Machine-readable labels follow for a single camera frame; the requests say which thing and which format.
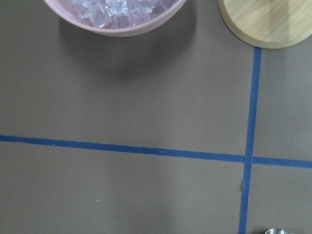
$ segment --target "blue tape strip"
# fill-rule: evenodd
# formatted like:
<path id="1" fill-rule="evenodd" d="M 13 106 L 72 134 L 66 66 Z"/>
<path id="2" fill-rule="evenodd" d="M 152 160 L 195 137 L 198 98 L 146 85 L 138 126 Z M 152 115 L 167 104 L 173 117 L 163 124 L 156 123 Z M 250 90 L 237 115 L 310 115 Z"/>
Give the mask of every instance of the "blue tape strip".
<path id="1" fill-rule="evenodd" d="M 271 157 L 253 157 L 253 163 L 272 166 L 312 168 L 312 161 L 279 159 Z"/>
<path id="2" fill-rule="evenodd" d="M 244 156 L 240 155 L 227 155 L 227 154 L 215 154 L 215 153 L 183 151 L 183 150 L 169 150 L 169 149 L 158 149 L 158 148 L 147 148 L 136 146 L 88 143 L 80 141 L 53 140 L 53 139 L 28 138 L 28 137 L 5 136 L 5 135 L 0 135 L 0 141 L 23 142 L 26 144 L 35 144 L 35 145 L 49 145 L 68 148 L 115 151 L 135 154 L 199 158 L 199 159 L 209 159 L 228 162 L 244 162 Z"/>
<path id="3" fill-rule="evenodd" d="M 255 129 L 255 119 L 256 119 L 256 112 L 257 112 L 260 64 L 261 64 L 261 48 L 255 47 L 254 54 L 253 54 L 253 75 L 252 75 L 252 83 L 251 83 L 251 91 L 250 91 L 245 164 L 244 164 L 244 175 L 243 175 L 244 190 L 241 196 L 240 219 L 239 219 L 239 226 L 238 226 L 239 234 L 245 234 L 246 226 L 247 226 L 248 200 L 249 200 L 249 188 L 250 188 L 250 179 L 251 179 L 252 163 L 253 163 L 254 129 Z"/>

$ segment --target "vertical blue line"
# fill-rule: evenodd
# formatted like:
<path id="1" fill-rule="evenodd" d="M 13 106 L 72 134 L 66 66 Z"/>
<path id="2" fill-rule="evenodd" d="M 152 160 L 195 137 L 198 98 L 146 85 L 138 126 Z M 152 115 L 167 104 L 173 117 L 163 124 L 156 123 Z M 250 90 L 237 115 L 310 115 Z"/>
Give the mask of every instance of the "vertical blue line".
<path id="1" fill-rule="evenodd" d="M 240 203 L 240 219 L 238 234 L 245 234 L 247 227 L 247 213 L 248 213 L 248 200 L 249 200 L 249 188 L 252 173 L 252 162 L 253 162 L 253 150 L 254 150 L 254 129 L 257 112 L 257 101 L 258 101 L 258 88 L 259 88 L 259 77 L 260 77 L 260 64 L 261 64 L 261 48 L 255 47 L 253 54 L 253 74 L 250 91 L 250 102 L 249 102 L 249 115 L 248 115 L 248 126 L 247 126 L 247 139 L 246 139 L 246 150 L 245 150 L 245 164 L 244 164 L 244 175 L 243 175 L 243 192 Z"/>

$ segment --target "bowl rim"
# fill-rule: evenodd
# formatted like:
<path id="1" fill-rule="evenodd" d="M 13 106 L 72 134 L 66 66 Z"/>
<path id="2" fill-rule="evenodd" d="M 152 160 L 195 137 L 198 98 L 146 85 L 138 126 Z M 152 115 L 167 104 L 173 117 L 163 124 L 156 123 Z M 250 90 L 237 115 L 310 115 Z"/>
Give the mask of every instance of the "bowl rim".
<path id="1" fill-rule="evenodd" d="M 44 0 L 45 3 L 60 17 L 65 19 L 66 21 L 89 31 L 97 32 L 97 33 L 107 33 L 107 34 L 119 34 L 119 33 L 129 33 L 132 31 L 142 30 L 143 28 L 148 27 L 150 24 L 157 24 L 161 19 L 170 18 L 184 3 L 186 0 L 177 0 L 177 2 L 170 7 L 168 10 L 160 14 L 159 16 L 155 17 L 154 19 L 149 20 L 148 22 L 128 27 L 128 28 L 120 28 L 120 29 L 103 29 L 103 28 L 96 28 L 92 26 L 85 25 L 80 23 L 72 18 L 68 17 L 66 14 L 62 13 L 55 5 L 55 0 Z"/>

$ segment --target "pink bowl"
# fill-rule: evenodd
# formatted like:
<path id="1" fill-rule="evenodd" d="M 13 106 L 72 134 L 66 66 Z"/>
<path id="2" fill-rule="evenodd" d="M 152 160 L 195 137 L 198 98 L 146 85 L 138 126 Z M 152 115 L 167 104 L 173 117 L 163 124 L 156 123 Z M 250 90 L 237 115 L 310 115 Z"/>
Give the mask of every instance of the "pink bowl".
<path id="1" fill-rule="evenodd" d="M 66 21 L 86 30 L 89 30 L 94 33 L 99 33 L 108 36 L 114 37 L 128 37 L 128 36 L 135 36 L 139 34 L 143 34 L 149 32 L 168 19 L 170 19 L 185 3 L 186 0 L 178 0 L 172 7 L 170 7 L 167 11 L 162 13 L 161 15 L 157 16 L 156 18 L 150 20 L 149 22 L 129 27 L 129 28 L 121 28 L 121 29 L 101 29 L 95 28 L 91 25 L 88 25 L 87 22 L 80 20 L 73 8 L 68 4 L 67 0 L 44 0 L 48 6 L 55 11 L 59 16 L 61 16 Z"/>

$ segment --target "wooden board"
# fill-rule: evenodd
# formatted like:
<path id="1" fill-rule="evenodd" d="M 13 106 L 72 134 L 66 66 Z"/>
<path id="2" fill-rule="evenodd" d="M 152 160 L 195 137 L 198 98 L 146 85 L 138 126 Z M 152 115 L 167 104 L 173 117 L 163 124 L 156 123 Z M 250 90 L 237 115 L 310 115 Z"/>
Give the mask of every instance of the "wooden board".
<path id="1" fill-rule="evenodd" d="M 262 48 L 283 48 L 312 34 L 312 0 L 218 0 L 228 28 Z"/>

